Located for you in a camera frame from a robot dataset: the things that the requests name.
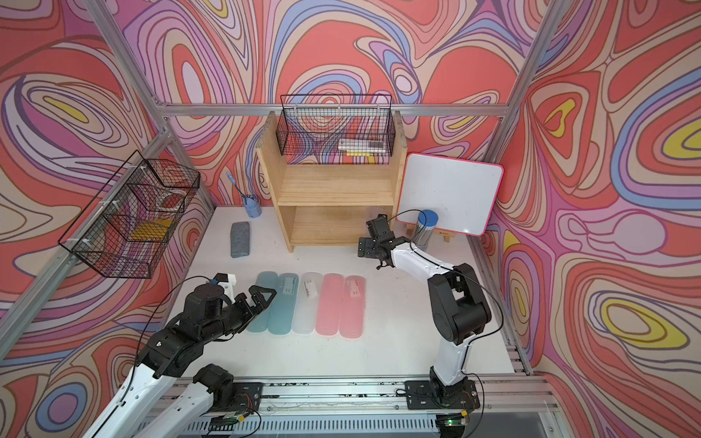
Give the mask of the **teal pencil case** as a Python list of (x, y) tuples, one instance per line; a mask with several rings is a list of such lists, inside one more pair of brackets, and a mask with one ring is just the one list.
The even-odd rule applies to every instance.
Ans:
[[(261, 288), (275, 289), (277, 287), (277, 281), (279, 280), (279, 274), (273, 271), (264, 271), (257, 276), (255, 282), (256, 286)], [(270, 317), (271, 306), (266, 310), (262, 311), (253, 321), (250, 322), (246, 330), (252, 333), (261, 333), (268, 329), (268, 321)]]
[(284, 273), (276, 285), (277, 295), (270, 306), (268, 331), (277, 336), (291, 332), (299, 291), (299, 276)]

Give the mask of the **clear pencil case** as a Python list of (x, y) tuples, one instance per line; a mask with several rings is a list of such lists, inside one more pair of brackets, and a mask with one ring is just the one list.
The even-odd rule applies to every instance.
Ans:
[(317, 272), (308, 272), (300, 277), (292, 321), (294, 333), (308, 335), (315, 331), (322, 281), (323, 275)]

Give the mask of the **pink pencil case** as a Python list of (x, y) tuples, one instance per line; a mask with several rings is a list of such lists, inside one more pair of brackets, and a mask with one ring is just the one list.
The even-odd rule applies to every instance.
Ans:
[(341, 296), (339, 331), (345, 339), (359, 339), (363, 335), (366, 307), (366, 279), (348, 276)]
[(316, 332), (321, 336), (334, 336), (339, 331), (344, 277), (328, 274), (323, 277), (316, 317)]

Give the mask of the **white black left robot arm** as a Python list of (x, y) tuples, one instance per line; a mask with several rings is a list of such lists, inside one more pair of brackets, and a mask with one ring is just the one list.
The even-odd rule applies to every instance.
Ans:
[(255, 405), (234, 376), (209, 364), (195, 374), (175, 401), (153, 421), (142, 421), (199, 359), (206, 345), (239, 334), (273, 303), (273, 288), (251, 286), (229, 297), (223, 282), (209, 280), (187, 297), (183, 311), (150, 337), (136, 355), (125, 383), (85, 432), (87, 437), (176, 437), (211, 410), (248, 414)]

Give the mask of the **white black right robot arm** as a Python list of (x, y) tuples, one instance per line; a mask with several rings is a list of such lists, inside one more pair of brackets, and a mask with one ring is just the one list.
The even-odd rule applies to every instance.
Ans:
[(366, 223), (368, 237), (358, 243), (358, 257), (379, 261), (378, 268), (397, 268), (427, 285), (431, 316), (441, 342), (427, 381), (407, 381), (405, 397), (411, 410), (480, 407), (475, 382), (465, 365), (471, 344), (485, 336), (492, 311), (487, 292), (472, 266), (449, 266), (392, 231), (387, 215)]

